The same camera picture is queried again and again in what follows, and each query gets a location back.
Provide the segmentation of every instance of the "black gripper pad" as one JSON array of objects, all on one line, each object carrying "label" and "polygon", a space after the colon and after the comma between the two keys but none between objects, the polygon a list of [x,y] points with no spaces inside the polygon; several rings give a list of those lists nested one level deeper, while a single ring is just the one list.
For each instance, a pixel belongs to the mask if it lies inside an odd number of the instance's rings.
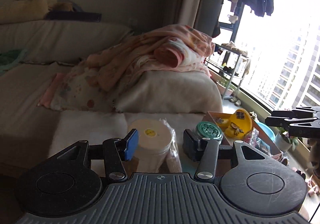
[{"label": "black gripper pad", "polygon": [[108,186],[92,207],[72,216],[45,218],[26,213],[17,224],[307,224],[298,213],[258,217],[228,204],[210,183],[196,182],[187,173],[134,173],[123,183]]}]

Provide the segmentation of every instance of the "sticker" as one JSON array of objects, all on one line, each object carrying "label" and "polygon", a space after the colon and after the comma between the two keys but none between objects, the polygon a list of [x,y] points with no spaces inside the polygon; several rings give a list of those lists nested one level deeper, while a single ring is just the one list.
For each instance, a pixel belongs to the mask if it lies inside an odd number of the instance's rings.
[{"label": "sticker", "polygon": [[244,113],[241,111],[236,111],[236,117],[237,119],[244,119]]},{"label": "sticker", "polygon": [[152,130],[152,129],[146,129],[146,130],[144,131],[144,133],[145,133],[148,137],[155,137],[155,136],[157,135],[157,133],[156,133],[154,130]]}]

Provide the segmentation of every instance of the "folded blanket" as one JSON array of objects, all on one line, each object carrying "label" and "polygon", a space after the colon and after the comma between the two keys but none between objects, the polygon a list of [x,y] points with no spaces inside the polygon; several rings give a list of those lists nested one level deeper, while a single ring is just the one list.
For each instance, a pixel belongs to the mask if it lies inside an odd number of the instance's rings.
[{"label": "folded blanket", "polygon": [[126,43],[90,55],[85,64],[89,68],[99,68],[99,74],[92,79],[105,91],[110,91],[119,81],[130,64],[137,58],[162,48],[171,37],[179,38],[186,46],[202,57],[214,51],[212,38],[187,25],[168,25],[143,35],[132,37]]},{"label": "folded blanket", "polygon": [[154,56],[160,63],[171,68],[187,66],[204,60],[203,56],[193,51],[177,37],[170,37],[166,43],[155,49]]},{"label": "folded blanket", "polygon": [[67,75],[57,75],[39,105],[110,111],[113,99],[133,87],[146,71],[198,71],[209,77],[203,59],[213,50],[209,36],[185,25],[166,26],[90,55]]}]

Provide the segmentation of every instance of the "teal container lid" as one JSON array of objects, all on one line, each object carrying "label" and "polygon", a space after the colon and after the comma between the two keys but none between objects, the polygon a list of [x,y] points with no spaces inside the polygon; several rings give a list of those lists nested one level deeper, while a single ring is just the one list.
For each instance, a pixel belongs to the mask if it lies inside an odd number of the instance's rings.
[{"label": "teal container lid", "polygon": [[207,137],[217,141],[223,138],[222,130],[214,123],[202,121],[197,124],[196,129],[202,137]]}]

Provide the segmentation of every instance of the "shoe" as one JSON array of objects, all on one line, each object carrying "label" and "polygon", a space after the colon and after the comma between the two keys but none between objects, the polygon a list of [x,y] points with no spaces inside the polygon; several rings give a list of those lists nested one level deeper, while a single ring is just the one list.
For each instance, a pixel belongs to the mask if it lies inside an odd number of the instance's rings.
[{"label": "shoe", "polygon": [[236,97],[232,97],[231,99],[229,99],[230,102],[235,103],[238,99]]},{"label": "shoe", "polygon": [[238,100],[235,102],[235,105],[236,105],[236,106],[241,106],[241,101],[238,99]]}]

